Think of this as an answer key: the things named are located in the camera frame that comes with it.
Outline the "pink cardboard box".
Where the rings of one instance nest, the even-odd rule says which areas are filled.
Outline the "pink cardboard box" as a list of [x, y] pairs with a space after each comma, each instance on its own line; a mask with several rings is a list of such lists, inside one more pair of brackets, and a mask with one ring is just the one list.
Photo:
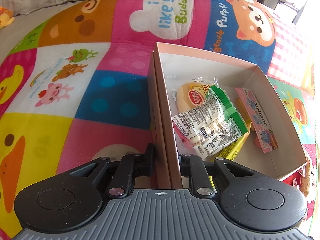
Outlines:
[[235, 159], [237, 163], [278, 180], [286, 179], [305, 165], [304, 149], [286, 108], [257, 65], [212, 51], [158, 42], [151, 56], [148, 90], [160, 187], [182, 187], [171, 121], [176, 114], [171, 91], [173, 86], [180, 86], [196, 77], [216, 77], [232, 100], [238, 96], [236, 88], [252, 90], [266, 114], [278, 147], [264, 153], [249, 137]]

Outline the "yellow snack box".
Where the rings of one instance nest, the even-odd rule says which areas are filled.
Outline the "yellow snack box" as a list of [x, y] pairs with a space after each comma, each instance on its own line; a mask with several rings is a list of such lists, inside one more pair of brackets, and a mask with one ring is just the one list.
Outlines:
[[228, 145], [224, 149], [222, 149], [220, 152], [215, 154], [214, 158], [221, 157], [221, 158], [225, 158], [225, 159], [233, 161], [236, 158], [236, 156], [238, 155], [238, 153], [240, 152], [243, 145], [245, 144], [247, 138], [249, 137], [251, 126], [252, 126], [252, 121], [249, 118], [249, 114], [248, 114], [247, 110], [245, 109], [244, 104], [242, 103], [242, 101], [239, 98], [237, 98], [235, 100], [235, 104], [236, 104], [236, 107], [237, 107], [239, 113], [241, 114], [243, 120], [245, 121], [245, 125], [247, 127], [248, 132], [245, 133], [239, 139], [237, 139], [235, 142], [231, 143], [230, 145]]

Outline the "green white peanut snack bag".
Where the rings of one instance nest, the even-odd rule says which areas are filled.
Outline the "green white peanut snack bag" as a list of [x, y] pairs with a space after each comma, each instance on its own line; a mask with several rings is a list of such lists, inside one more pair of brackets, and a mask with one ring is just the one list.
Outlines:
[[172, 117], [175, 133], [188, 153], [206, 159], [248, 132], [227, 93], [213, 85], [204, 103]]

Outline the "pink Volcano snack packet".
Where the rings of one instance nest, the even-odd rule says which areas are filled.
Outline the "pink Volcano snack packet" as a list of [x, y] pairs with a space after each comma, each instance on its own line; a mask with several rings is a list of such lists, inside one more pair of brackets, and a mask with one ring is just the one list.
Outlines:
[[271, 125], [253, 91], [247, 88], [236, 88], [235, 90], [252, 122], [262, 151], [267, 153], [278, 148]]

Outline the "round bun in clear wrapper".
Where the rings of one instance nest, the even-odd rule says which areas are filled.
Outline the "round bun in clear wrapper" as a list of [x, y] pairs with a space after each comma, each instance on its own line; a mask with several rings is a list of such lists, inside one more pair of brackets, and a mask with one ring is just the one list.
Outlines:
[[219, 85], [216, 76], [179, 77], [165, 76], [171, 118], [178, 113], [201, 106], [212, 85]]

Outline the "colourful cartoon patchwork blanket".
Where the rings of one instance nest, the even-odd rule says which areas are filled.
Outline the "colourful cartoon patchwork blanket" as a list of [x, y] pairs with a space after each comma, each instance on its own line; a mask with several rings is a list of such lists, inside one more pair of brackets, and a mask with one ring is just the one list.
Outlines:
[[302, 181], [315, 163], [311, 67], [290, 27], [254, 0], [88, 0], [29, 32], [1, 64], [1, 239], [20, 230], [14, 198], [26, 186], [101, 153], [141, 151], [154, 137], [147, 75], [158, 42], [258, 65], [290, 118], [304, 154], [247, 154], [244, 164]]

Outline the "orange yellow plush toy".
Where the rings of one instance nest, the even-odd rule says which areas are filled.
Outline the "orange yellow plush toy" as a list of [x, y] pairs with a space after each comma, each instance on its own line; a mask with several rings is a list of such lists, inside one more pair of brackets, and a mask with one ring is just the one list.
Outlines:
[[0, 7], [0, 29], [12, 24], [14, 20], [15, 18], [11, 10]]

